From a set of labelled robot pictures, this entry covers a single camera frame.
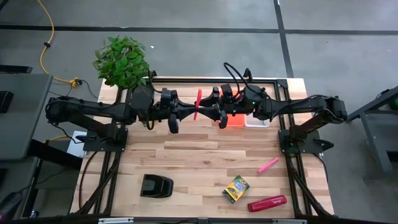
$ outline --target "wooden table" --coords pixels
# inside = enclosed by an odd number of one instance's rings
[[[304,81],[301,78],[287,79],[290,97],[305,98]],[[272,85],[265,87],[275,98]],[[156,83],[156,89],[167,87],[177,90],[179,98],[193,103],[198,89],[207,97],[213,86],[202,83]],[[117,88],[104,83],[99,101],[113,103]],[[295,114],[296,124],[302,124],[311,114]],[[96,117],[109,123],[110,119]],[[268,128],[226,128],[219,129],[212,120],[198,114],[185,118],[180,123],[178,134],[169,134],[167,122],[156,123],[152,131],[142,123],[128,126],[129,138],[122,153],[116,182],[112,216],[125,217],[251,217],[251,218],[292,218],[292,200],[284,156],[280,153],[277,131],[279,120],[274,119]],[[90,154],[85,156],[81,170]],[[99,152],[88,166],[83,183],[83,203],[93,193],[100,179],[104,153]],[[272,158],[280,161],[262,174],[258,168]],[[333,213],[328,184],[322,163],[311,154],[302,156],[308,188],[324,208]],[[169,198],[140,197],[144,174],[164,175],[174,180],[173,195]],[[241,175],[251,186],[235,204],[228,202],[222,190],[237,176]],[[102,207],[106,204],[108,189],[105,190]],[[304,211],[301,190],[298,190],[300,208]],[[247,204],[262,198],[284,194],[285,205],[249,213]],[[71,212],[78,210],[78,186]]]

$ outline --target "pink marker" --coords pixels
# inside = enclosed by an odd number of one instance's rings
[[[270,168],[272,165],[274,165],[276,162],[278,162],[278,160],[279,160],[279,158],[276,157],[275,159],[273,159],[272,161],[270,161],[267,165],[261,167],[261,168],[257,171],[257,173],[260,174],[260,173],[264,172],[266,169]]]

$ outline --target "orange box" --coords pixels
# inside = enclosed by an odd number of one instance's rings
[[[243,127],[244,126],[244,116],[245,114],[236,114],[232,116],[231,114],[227,114],[228,116],[228,123],[227,127]]]

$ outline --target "black floor line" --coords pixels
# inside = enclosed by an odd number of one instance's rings
[[[51,26],[0,24],[0,29],[51,30]],[[209,32],[243,34],[305,34],[305,35],[398,35],[398,30],[305,30],[305,29],[252,29],[252,28],[182,28],[182,27],[93,27],[55,26],[57,31],[89,32]]]
[[[51,30],[51,26],[6,25],[0,29],[10,30]],[[180,28],[180,27],[88,27],[88,26],[55,26],[57,31],[89,32],[208,32],[208,33],[243,33],[243,34],[277,34],[279,29],[246,29],[246,28]]]
[[[286,29],[286,34],[312,35],[398,35],[398,30],[304,30]]]
[[[280,11],[278,0],[274,0],[274,6],[275,6],[276,19],[278,22],[280,44],[282,46],[282,54],[284,56],[284,61],[285,61],[286,75],[287,78],[294,78],[292,62],[290,61],[289,48],[287,47],[286,34],[284,32],[285,30],[284,22],[282,19],[282,13]]]

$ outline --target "red object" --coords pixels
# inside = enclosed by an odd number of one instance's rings
[[[201,90],[198,90],[197,103],[195,105],[196,108],[199,108],[200,100],[201,100]],[[195,112],[195,114],[193,115],[194,121],[197,120],[197,115],[198,115],[198,112]]]
[[[285,195],[278,195],[275,197],[265,198],[248,204],[249,212],[258,212],[268,208],[273,208],[283,205],[287,202]]]

